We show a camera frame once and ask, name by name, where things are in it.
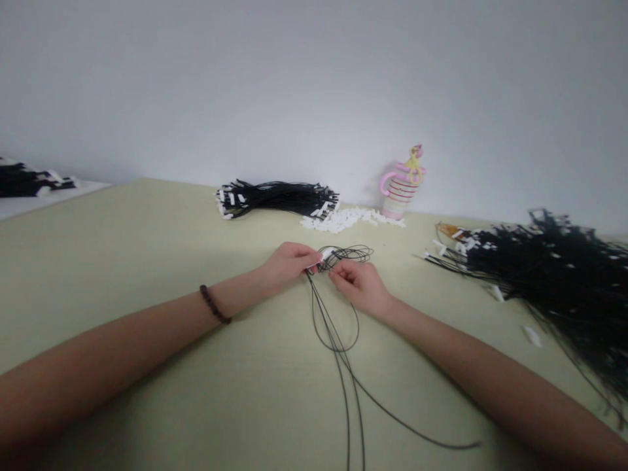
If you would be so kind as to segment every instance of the left hand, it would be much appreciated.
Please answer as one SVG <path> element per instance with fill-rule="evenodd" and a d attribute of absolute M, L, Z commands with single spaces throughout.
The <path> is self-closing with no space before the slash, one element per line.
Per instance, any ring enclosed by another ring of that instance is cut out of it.
<path fill-rule="evenodd" d="M 256 271 L 267 285 L 267 296 L 273 296 L 294 281 L 310 265 L 321 261 L 322 254 L 307 245 L 284 242 Z"/>

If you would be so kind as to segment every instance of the bundle of black cables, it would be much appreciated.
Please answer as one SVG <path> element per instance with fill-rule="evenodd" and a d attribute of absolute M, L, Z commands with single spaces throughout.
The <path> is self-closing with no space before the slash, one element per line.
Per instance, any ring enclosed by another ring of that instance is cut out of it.
<path fill-rule="evenodd" d="M 54 170 L 37 171 L 22 162 L 0 157 L 0 198 L 46 196 L 51 191 L 77 186 L 74 177 L 61 177 Z"/>
<path fill-rule="evenodd" d="M 253 185 L 236 180 L 223 185 L 216 197 L 225 218 L 239 218 L 253 209 L 278 209 L 324 219 L 338 203 L 338 194 L 328 186 L 282 181 Z"/>
<path fill-rule="evenodd" d="M 369 247 L 365 245 L 353 245 L 346 249 L 342 249 L 341 247 L 327 246 L 327 247 L 321 247 L 319 249 L 319 252 L 323 253 L 327 251 L 327 249 L 333 249 L 333 252 L 326 260 L 324 260 L 318 265 L 318 271 L 320 272 L 333 270 L 334 266 L 338 262 L 340 262 L 340 260 L 343 260 L 344 258 L 355 260 L 357 262 L 367 262 L 374 252 L 373 249 L 370 249 Z M 353 389 L 355 400 L 357 403 L 357 408 L 358 408 L 358 423 L 360 426 L 360 444 L 361 444 L 361 451 L 362 451 L 362 469 L 363 470 L 366 469 L 366 446 L 364 444 L 364 423 L 362 422 L 362 409 L 360 407 L 360 396 L 358 395 L 358 388 L 364 394 L 366 394 L 366 396 L 371 401 L 373 401 L 373 403 L 377 407 L 379 407 L 382 411 L 384 411 L 389 417 L 391 417 L 396 422 L 406 427 L 410 432 L 414 433 L 418 437 L 434 445 L 437 445 L 439 447 L 446 448 L 452 451 L 464 451 L 464 450 L 478 448 L 481 445 L 480 442 L 472 442 L 470 444 L 464 444 L 464 445 L 453 445 L 453 444 L 447 444 L 439 440 L 436 440 L 434 438 L 431 438 L 415 430 L 413 427 L 409 426 L 407 423 L 403 422 L 395 414 L 393 414 L 386 407 L 384 407 L 377 399 L 375 399 L 375 397 L 366 389 L 366 387 L 356 377 L 353 371 L 353 367 L 351 366 L 351 363 L 349 362 L 349 356 L 347 355 L 347 352 L 355 346 L 360 336 L 360 318 L 358 317 L 358 313 L 356 312 L 352 304 L 351 307 L 353 309 L 353 314 L 355 316 L 355 320 L 357 323 L 357 333 L 356 333 L 355 339 L 352 342 L 350 342 L 349 345 L 345 346 L 340 338 L 338 329 L 336 328 L 336 325 L 334 324 L 334 320 L 330 316 L 329 311 L 327 310 L 325 303 L 323 302 L 323 299 L 321 298 L 321 295 L 319 291 L 317 290 L 316 285 L 314 284 L 312 275 L 310 275 L 309 272 L 306 272 L 306 273 L 307 273 L 307 278 L 309 280 L 310 287 L 312 289 L 312 322 L 314 324 L 314 330 L 316 331 L 316 335 L 319 337 L 321 343 L 334 353 L 334 356 L 336 359 L 336 366 L 338 367 L 338 373 L 340 374 L 340 381 L 342 384 L 342 392 L 343 392 L 344 400 L 345 400 L 345 412 L 346 412 L 346 420 L 347 420 L 347 469 L 350 469 L 351 467 L 351 420 L 349 416 L 349 395 L 351 393 L 350 393 L 349 387 Z M 321 320 L 319 322 L 317 322 L 316 320 L 317 319 L 316 313 L 318 313 L 321 317 Z M 320 325 L 323 326 L 322 332 L 319 330 Z M 347 373 L 349 374 L 348 385 L 345 385 L 345 377 L 342 372 L 342 366 L 345 367 Z"/>
<path fill-rule="evenodd" d="M 628 249 L 571 225 L 567 216 L 545 209 L 529 214 L 529 226 L 463 231 L 458 238 L 473 246 L 466 256 L 449 249 L 427 260 L 497 285 L 506 299 L 524 300 L 579 371 L 584 375 L 584 363 L 597 375 L 601 387 L 584 376 L 621 429 L 628 401 Z"/>

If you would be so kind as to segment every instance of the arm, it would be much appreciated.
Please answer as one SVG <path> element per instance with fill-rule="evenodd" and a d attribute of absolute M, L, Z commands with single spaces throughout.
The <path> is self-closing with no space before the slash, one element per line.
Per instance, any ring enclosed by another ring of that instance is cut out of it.
<path fill-rule="evenodd" d="M 233 317 L 278 293 L 320 254 L 282 244 L 259 268 L 209 289 Z M 199 292 L 91 329 L 0 376 L 3 451 L 32 444 L 85 417 L 219 325 Z"/>
<path fill-rule="evenodd" d="M 472 336 L 394 298 L 372 264 L 342 260 L 330 278 L 355 307 L 422 350 L 501 427 L 573 470 L 625 470 L 628 444 L 566 394 Z"/>

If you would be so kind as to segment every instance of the yellow strap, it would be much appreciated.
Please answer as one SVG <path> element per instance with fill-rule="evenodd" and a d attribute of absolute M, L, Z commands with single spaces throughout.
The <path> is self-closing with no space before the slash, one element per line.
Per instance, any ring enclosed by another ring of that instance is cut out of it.
<path fill-rule="evenodd" d="M 419 146 L 414 146 L 413 148 L 411 148 L 410 158 L 404 164 L 406 167 L 410 169 L 408 180 L 410 180 L 410 183 L 414 183 L 417 185 L 421 184 L 421 182 L 423 181 L 423 174 L 421 173 L 421 167 L 419 167 L 419 158 L 417 157 L 418 152 L 419 152 Z M 418 181 L 413 180 L 415 170 L 417 171 L 417 175 L 419 176 Z"/>

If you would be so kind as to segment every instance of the table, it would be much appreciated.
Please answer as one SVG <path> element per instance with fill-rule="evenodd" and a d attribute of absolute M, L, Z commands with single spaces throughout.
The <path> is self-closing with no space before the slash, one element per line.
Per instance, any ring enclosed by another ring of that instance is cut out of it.
<path fill-rule="evenodd" d="M 109 183 L 81 180 L 78 188 L 56 190 L 49 195 L 29 198 L 0 198 L 0 220 L 8 219 L 36 209 L 60 203 L 61 201 L 83 196 L 111 186 Z"/>
<path fill-rule="evenodd" d="M 441 220 L 467 228 L 485 223 L 410 214 L 405 229 L 358 223 L 333 235 L 276 211 L 222 220 L 213 191 L 142 179 L 0 223 L 0 373 L 89 328 L 249 270 L 282 241 L 315 248 L 363 243 L 375 249 L 372 262 L 394 295 L 516 359 L 597 415 L 603 412 L 601 399 L 519 302 L 500 304 L 479 283 L 417 256 L 433 250 Z M 315 282 L 350 338 L 350 307 L 326 277 Z M 544 348 L 529 343 L 522 325 L 536 328 Z M 418 350 L 363 314 L 349 358 L 365 387 L 418 430 L 452 443 L 483 442 L 466 452 L 435 447 L 362 395 L 367 469 L 534 469 L 527 452 Z M 344 407 L 334 356 L 314 333 L 310 291 L 301 279 L 74 426 L 47 467 L 340 470 Z M 358 428 L 352 431 L 359 468 Z"/>

